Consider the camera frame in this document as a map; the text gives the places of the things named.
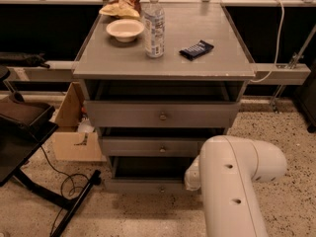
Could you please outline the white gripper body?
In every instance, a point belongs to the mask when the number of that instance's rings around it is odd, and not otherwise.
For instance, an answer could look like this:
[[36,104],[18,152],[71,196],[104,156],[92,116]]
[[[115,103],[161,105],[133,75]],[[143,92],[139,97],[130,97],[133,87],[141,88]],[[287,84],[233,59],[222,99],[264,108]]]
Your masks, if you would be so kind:
[[188,191],[197,191],[200,188],[199,157],[193,161],[186,170],[184,177],[185,187]]

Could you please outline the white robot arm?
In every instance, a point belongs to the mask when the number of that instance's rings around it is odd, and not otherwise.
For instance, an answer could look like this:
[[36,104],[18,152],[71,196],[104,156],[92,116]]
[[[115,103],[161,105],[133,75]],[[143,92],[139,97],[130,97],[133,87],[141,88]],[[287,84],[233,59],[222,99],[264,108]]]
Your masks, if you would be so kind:
[[185,173],[189,191],[201,191],[207,237],[269,237],[254,192],[255,182],[272,182],[287,168],[275,145],[218,135],[208,139]]

